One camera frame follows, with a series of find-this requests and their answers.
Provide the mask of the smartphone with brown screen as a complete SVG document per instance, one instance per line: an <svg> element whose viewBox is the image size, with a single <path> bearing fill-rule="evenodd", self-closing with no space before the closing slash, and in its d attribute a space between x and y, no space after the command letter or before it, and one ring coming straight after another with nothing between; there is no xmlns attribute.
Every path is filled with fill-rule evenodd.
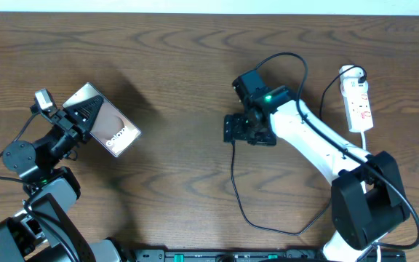
<svg viewBox="0 0 419 262"><path fill-rule="evenodd" d="M113 156L119 157L141 136L141 130L99 90L87 82L64 102L63 108L75 106L96 95L103 98L103 104L90 134Z"/></svg>

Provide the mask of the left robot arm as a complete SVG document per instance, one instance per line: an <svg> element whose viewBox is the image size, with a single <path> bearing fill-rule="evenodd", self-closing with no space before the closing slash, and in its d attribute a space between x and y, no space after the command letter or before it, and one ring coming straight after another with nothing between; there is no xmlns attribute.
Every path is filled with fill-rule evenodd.
<svg viewBox="0 0 419 262"><path fill-rule="evenodd" d="M28 195L23 209L0 223L0 261L128 261L114 239L90 244L74 226L67 212L81 195L80 185L69 168L58 166L89 141L102 105L99 95L63 109L37 98L31 115L43 116L52 129L33 143L16 137L0 153Z"/></svg>

